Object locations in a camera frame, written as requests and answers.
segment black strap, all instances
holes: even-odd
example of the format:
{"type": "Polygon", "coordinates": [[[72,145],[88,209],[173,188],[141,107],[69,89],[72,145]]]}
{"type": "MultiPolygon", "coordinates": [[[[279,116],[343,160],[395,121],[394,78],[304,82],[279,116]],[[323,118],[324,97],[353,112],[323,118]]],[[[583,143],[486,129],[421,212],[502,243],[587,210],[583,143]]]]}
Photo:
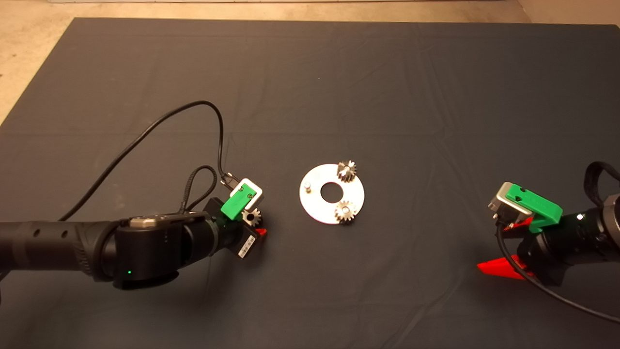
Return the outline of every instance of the black strap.
{"type": "Polygon", "coordinates": [[[583,190],[585,194],[590,201],[594,202],[594,205],[598,207],[603,207],[603,200],[598,194],[598,178],[601,176],[603,170],[616,181],[620,182],[620,173],[618,173],[613,166],[602,161],[595,161],[589,164],[588,168],[585,169],[585,178],[583,179],[583,190]]]}

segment center hole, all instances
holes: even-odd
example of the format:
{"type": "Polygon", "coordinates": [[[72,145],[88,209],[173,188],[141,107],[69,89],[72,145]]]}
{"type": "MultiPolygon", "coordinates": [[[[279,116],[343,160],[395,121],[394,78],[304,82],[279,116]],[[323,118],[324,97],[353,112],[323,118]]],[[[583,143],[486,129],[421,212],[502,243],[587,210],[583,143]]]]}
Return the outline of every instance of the center hole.
{"type": "Polygon", "coordinates": [[[342,188],[334,182],[325,183],[321,188],[321,196],[327,202],[339,202],[342,199],[342,188]]]}

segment black cable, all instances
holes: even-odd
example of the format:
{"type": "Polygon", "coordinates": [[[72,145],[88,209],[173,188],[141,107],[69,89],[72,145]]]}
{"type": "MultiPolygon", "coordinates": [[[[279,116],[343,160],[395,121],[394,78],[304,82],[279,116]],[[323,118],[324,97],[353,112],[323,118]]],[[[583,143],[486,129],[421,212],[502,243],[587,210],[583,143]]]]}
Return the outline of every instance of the black cable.
{"type": "Polygon", "coordinates": [[[199,105],[211,107],[215,111],[215,114],[217,114],[218,116],[218,121],[219,121],[218,171],[221,177],[225,177],[226,173],[222,169],[222,147],[223,147],[223,142],[224,142],[224,122],[222,121],[222,114],[219,112],[219,109],[215,106],[215,104],[209,101],[191,102],[191,103],[188,103],[184,106],[180,106],[174,109],[173,111],[170,111],[164,114],[158,120],[153,122],[149,127],[147,127],[146,130],[144,130],[144,132],[142,132],[142,134],[138,136],[138,138],[136,138],[133,142],[131,142],[122,152],[120,152],[120,154],[117,155],[117,157],[114,160],[112,160],[112,162],[108,165],[108,167],[106,167],[103,173],[97,178],[97,180],[92,184],[92,186],[88,189],[88,191],[86,191],[86,193],[77,202],[77,204],[75,204],[73,208],[69,210],[69,212],[65,213],[64,216],[60,217],[59,221],[61,222],[65,221],[69,219],[72,215],[74,215],[88,201],[88,199],[91,198],[91,196],[95,193],[97,188],[99,188],[99,186],[104,182],[104,180],[112,172],[112,170],[114,170],[114,168],[118,165],[118,163],[121,162],[121,160],[123,160],[123,158],[126,157],[127,154],[129,154],[138,144],[140,144],[140,142],[142,142],[142,140],[144,140],[144,138],[146,138],[146,136],[148,136],[151,133],[151,131],[155,129],[155,127],[157,127],[159,124],[161,124],[162,122],[164,122],[166,119],[170,118],[171,116],[174,116],[186,109],[190,109],[191,107],[195,107],[199,105]]]}
{"type": "Polygon", "coordinates": [[[536,286],[539,290],[541,290],[542,292],[545,292],[546,294],[550,295],[551,297],[557,299],[558,301],[571,306],[575,309],[578,309],[582,312],[586,312],[590,315],[594,315],[596,317],[599,317],[601,319],[607,320],[607,321],[611,321],[611,322],[615,322],[617,324],[620,324],[620,318],[615,317],[613,315],[609,315],[609,314],[605,314],[604,312],[599,312],[596,311],[594,309],[590,309],[588,307],[585,307],[581,304],[575,303],[573,301],[571,301],[570,299],[566,299],[562,296],[560,296],[559,294],[555,293],[554,291],[551,291],[549,288],[547,288],[547,286],[541,284],[540,282],[536,281],[534,278],[532,278],[530,275],[528,275],[526,273],[525,270],[521,269],[521,267],[512,259],[512,256],[510,255],[510,252],[508,252],[508,248],[506,247],[506,243],[504,242],[503,239],[503,230],[505,227],[502,227],[501,225],[497,226],[497,233],[495,234],[495,236],[497,237],[497,244],[500,246],[500,250],[502,251],[502,254],[504,255],[504,257],[506,258],[506,260],[510,263],[510,265],[515,269],[515,271],[521,275],[525,280],[527,280],[529,283],[531,283],[532,285],[536,286]]]}
{"type": "Polygon", "coordinates": [[[585,169],[585,176],[583,179],[583,190],[585,194],[588,196],[591,202],[594,202],[594,205],[597,207],[603,207],[603,200],[601,196],[598,194],[598,179],[601,176],[601,173],[607,172],[608,175],[613,177],[616,181],[620,182],[620,173],[616,171],[616,169],[610,164],[602,161],[594,161],[589,164],[585,169]]]}
{"type": "Polygon", "coordinates": [[[192,210],[197,204],[200,203],[200,201],[206,199],[206,197],[209,196],[209,194],[211,194],[211,192],[215,189],[217,182],[218,182],[218,175],[217,173],[215,173],[215,170],[213,169],[213,167],[209,165],[202,165],[196,168],[195,170],[193,170],[189,178],[187,178],[187,184],[185,185],[185,191],[183,193],[183,199],[181,200],[181,207],[179,209],[179,213],[192,210]],[[198,199],[194,200],[191,204],[187,205],[187,201],[189,200],[189,197],[190,197],[190,192],[192,191],[194,177],[196,177],[198,172],[200,172],[201,170],[205,170],[205,169],[213,173],[213,182],[211,183],[211,186],[209,187],[209,189],[207,189],[207,191],[205,191],[204,194],[202,194],[198,199]]]}

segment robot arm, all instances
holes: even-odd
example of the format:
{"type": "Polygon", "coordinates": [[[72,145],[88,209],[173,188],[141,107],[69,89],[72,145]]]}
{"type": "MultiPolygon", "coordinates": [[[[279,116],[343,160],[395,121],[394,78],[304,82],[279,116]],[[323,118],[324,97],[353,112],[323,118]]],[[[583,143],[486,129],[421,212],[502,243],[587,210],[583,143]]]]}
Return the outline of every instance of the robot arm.
{"type": "Polygon", "coordinates": [[[227,248],[244,258],[265,230],[222,213],[201,212],[103,222],[0,223],[0,271],[76,270],[119,289],[158,286],[178,270],[227,248]]]}
{"type": "Polygon", "coordinates": [[[486,274],[525,279],[553,298],[588,314],[620,324],[620,318],[570,301],[547,285],[560,285],[567,268],[577,264],[620,261],[620,194],[603,202],[598,177],[607,171],[620,174],[606,163],[586,170],[584,188],[596,207],[562,215],[562,209],[519,185],[506,182],[489,204],[495,214],[497,241],[504,258],[478,264],[486,274]],[[510,255],[504,238],[522,238],[517,255],[510,255]]]}

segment barcode label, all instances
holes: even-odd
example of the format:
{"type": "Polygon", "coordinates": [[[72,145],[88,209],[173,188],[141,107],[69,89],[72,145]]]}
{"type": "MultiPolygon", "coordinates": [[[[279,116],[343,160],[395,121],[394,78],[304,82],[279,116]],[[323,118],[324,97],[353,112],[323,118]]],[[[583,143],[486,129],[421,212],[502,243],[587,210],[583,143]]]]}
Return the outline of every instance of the barcode label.
{"type": "Polygon", "coordinates": [[[252,247],[252,244],[255,241],[256,241],[256,238],[250,235],[250,237],[247,238],[246,243],[243,244],[243,247],[239,251],[239,257],[244,258],[246,256],[246,253],[250,250],[250,247],[252,247]]]}

